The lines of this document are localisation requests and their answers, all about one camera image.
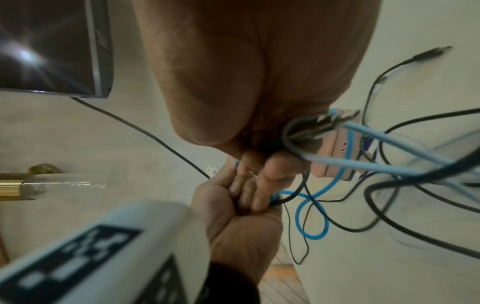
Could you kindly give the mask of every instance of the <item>skin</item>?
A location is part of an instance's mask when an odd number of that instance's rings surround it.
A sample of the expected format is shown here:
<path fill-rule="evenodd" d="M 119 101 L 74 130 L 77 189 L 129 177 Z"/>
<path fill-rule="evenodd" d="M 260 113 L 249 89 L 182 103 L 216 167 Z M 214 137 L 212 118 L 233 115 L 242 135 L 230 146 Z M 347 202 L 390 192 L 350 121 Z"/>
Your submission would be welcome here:
<path fill-rule="evenodd" d="M 240 160 L 230 193 L 265 210 L 310 164 L 259 147 L 290 119 L 327 113 L 349 86 L 380 0 L 133 0 L 173 128 Z M 319 144 L 311 148 L 316 152 Z"/>
<path fill-rule="evenodd" d="M 191 207 L 206 225 L 211 261 L 227 265 L 256 284 L 271 264 L 282 235 L 282 208 L 269 207 L 260 214 L 239 212 L 238 198 L 229 192 L 237 176 L 235 160 L 195 190 Z M 256 178 L 242 185 L 242 194 L 256 189 Z"/>

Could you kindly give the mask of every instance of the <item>cable connector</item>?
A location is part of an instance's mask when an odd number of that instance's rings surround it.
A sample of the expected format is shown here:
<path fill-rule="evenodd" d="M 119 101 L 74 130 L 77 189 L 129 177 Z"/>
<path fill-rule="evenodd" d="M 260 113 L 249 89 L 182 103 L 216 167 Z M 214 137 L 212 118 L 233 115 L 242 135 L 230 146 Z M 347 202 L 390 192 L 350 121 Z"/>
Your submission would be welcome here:
<path fill-rule="evenodd" d="M 446 51 L 451 49 L 452 47 L 443 47 L 443 48 L 434 48 L 431 50 L 428 50 L 426 52 L 420 53 L 418 55 L 413 56 L 411 59 L 412 61 L 423 61 L 431 58 L 435 58 L 438 56 L 443 55 Z"/>

